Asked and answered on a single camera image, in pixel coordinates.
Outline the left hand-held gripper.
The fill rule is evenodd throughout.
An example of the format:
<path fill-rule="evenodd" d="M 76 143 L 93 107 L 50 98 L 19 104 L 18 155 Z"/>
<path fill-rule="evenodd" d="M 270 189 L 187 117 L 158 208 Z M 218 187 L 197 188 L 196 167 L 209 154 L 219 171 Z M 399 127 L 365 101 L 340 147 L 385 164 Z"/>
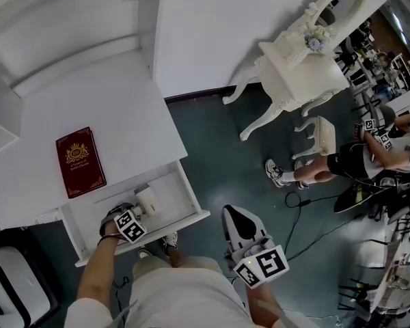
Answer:
<path fill-rule="evenodd" d="M 100 225 L 101 239 L 117 238 L 127 241 L 130 244 L 135 244 L 148 231 L 141 222 L 141 216 L 145 214 L 145 210 L 140 204 L 121 203 L 113 207 L 102 220 Z M 107 234 L 105 226 L 109 222 L 114 222 L 117 232 Z"/>

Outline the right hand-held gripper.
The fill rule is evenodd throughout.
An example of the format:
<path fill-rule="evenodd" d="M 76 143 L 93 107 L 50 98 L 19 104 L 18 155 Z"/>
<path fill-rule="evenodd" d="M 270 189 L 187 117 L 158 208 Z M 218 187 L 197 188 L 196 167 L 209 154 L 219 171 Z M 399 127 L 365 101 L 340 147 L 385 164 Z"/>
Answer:
<path fill-rule="evenodd" d="M 229 204 L 222 208 L 221 216 L 231 248 L 226 251 L 225 260 L 248 288 L 272 282 L 289 271 L 282 246 L 274 243 L 258 216 Z"/>

